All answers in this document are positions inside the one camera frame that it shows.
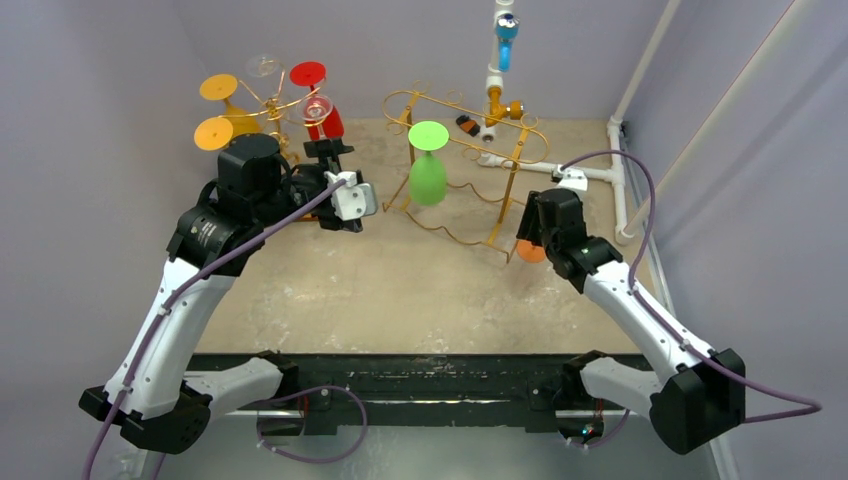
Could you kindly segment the red plastic goblet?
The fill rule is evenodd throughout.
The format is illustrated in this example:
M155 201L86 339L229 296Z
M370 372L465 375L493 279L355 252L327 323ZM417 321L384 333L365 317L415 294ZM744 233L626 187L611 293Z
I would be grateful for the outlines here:
M327 78L326 67L317 61L306 61L292 68L290 81L310 92L298 102L296 111L312 141L341 138L344 125L333 101L321 92Z

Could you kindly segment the orange plastic goblet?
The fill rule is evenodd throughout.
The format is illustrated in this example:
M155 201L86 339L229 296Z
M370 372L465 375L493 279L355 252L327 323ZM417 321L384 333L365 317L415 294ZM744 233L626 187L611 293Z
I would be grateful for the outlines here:
M518 240L516 242L515 253L521 260L527 263L536 264L546 260L544 248L536 246L528 240Z

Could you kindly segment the gold swirl wine glass rack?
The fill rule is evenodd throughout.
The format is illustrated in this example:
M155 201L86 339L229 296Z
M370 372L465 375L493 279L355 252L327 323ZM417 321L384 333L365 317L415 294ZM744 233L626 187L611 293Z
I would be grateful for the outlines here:
M284 130L284 124L290 121L288 110L295 104L294 101L287 100L284 96L283 84L285 78L278 80L276 92L267 98L261 98L244 80L237 79L240 83L239 87L247 90L250 96L259 104L257 111L247 111L256 117L256 120L262 127L260 133L274 137L279 143L283 158L291 165L298 165L301 163L301 156L291 149L291 138Z

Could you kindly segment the gold tall wire rack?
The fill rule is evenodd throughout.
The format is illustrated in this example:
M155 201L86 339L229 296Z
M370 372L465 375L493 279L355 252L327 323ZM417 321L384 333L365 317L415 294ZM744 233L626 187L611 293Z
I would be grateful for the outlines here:
M413 87L407 90L393 91L384 98L381 104L382 113L387 120L386 130L394 135L408 135L408 132L411 127L418 123L413 119L413 113L415 106L420 101L425 101L449 108L462 115L469 115L473 119L478 118L484 123L485 115L487 113L487 106L485 107L485 110L483 112L477 112L463 107L463 100L464 96L462 94L459 94L456 100L441 100L431 97L429 95L429 88L427 86L423 87L423 89ZM525 113L520 120L504 119L497 123L494 127L486 127L484 123L485 128L495 128L499 125L502 125L511 129L516 129L518 131L518 137L514 142L512 151L509 154L491 149L487 141L483 142L480 145L477 145L469 143L461 138L454 137L449 132L450 140L448 143L453 142L457 145L462 146L462 155L465 158L474 161L479 165L483 165L485 164L485 162L489 162L491 167L497 167L509 172L507 183L504 188L504 193L500 198L497 199L488 198L486 196L481 195L475 185L471 182L466 182L464 184L457 185L451 183L447 177L447 192L449 189L461 190L469 188L479 200L489 204L498 204L500 206L497 220L494 223L486 240L462 240L455 236L447 227L443 225L427 226L419 222L419 220L409 211L409 206L414 202L411 200L409 195L408 176L413 162L421 154L421 152L419 150L414 149L410 145L408 137L407 144L410 157L409 171L407 172L407 175L404 180L398 186L397 190L392 195L391 199L388 202L384 202L382 204L382 210L397 210L406 215L406 217L419 228L431 232L442 231L447 235L448 238L460 245L468 247L484 246L490 248L496 252L503 254L505 256L505 262L509 263L513 255L515 254L516 245L514 245L509 251L507 251L497 246L495 244L495 241L498 238L498 235L510 208L514 205L524 204L522 201L519 201L512 196L512 189L517 173L522 170L531 170L532 168L541 165L547 159L550 153L549 140L543 133L541 133L537 129L538 124L538 119L535 119L532 124L528 124L526 122Z

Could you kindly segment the green plastic cup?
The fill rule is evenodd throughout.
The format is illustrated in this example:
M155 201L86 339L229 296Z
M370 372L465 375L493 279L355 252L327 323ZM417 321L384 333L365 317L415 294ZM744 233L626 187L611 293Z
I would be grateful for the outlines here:
M413 125L407 137L410 145L421 152L408 176L410 198L418 205L437 205L447 194L448 180L446 168L435 152L449 142L449 131L439 122L426 120Z

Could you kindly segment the clear wine glass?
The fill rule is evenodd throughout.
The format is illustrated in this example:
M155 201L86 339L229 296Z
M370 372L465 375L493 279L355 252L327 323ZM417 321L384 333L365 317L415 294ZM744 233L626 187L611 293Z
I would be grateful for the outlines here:
M282 61L278 57L268 53L254 55L249 58L245 63L245 70L250 77L257 79L284 79L286 73Z

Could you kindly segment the yellow goblet front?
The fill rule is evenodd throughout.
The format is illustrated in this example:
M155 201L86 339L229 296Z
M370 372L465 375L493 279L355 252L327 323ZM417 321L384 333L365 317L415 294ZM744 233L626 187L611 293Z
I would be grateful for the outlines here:
M212 117L202 121L196 127L193 141L201 150L214 151L228 145L233 135L234 127L228 118Z

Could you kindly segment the yellow goblet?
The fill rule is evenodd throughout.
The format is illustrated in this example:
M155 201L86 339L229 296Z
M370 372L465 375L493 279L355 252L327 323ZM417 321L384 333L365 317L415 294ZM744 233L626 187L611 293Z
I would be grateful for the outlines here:
M234 127L228 118L212 117L202 121L196 127L193 141L201 150L214 151L228 145L233 135Z
M237 91L239 80L231 74L216 74L204 80L199 87L200 96L208 101L221 101L225 105L223 117L233 127L233 136L260 133L262 127L246 109L235 106L231 97Z

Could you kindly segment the clear stemmed glass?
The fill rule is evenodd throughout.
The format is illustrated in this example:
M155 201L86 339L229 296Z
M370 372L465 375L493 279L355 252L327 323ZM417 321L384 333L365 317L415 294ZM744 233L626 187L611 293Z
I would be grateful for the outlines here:
M297 105L297 113L306 127L311 141L329 138L330 128L327 126L334 105L322 95L313 93L302 99Z

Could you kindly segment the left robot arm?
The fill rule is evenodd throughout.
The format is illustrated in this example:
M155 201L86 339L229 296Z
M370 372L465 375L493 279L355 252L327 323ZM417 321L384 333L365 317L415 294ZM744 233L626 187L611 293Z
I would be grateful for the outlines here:
M341 166L350 145L331 138L304 149L306 161L291 165L276 138L235 137L218 153L216 176L178 219L159 290L130 351L106 384L79 401L133 446L179 454L227 413L259 402L284 409L297 399L298 368L279 353L220 371L191 371L189 364L212 314L270 235L307 215L322 229L358 233L374 214L371 184Z

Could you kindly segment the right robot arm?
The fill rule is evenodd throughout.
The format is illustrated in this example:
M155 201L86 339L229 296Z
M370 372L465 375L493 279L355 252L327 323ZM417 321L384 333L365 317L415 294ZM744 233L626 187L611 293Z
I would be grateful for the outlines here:
M566 368L564 399L584 407L607 400L647 418L671 451L685 455L740 426L746 417L746 366L685 330L630 278L631 267L602 237L588 234L578 194L529 193L516 235L544 251L553 271L599 306L638 347L650 368L592 352Z

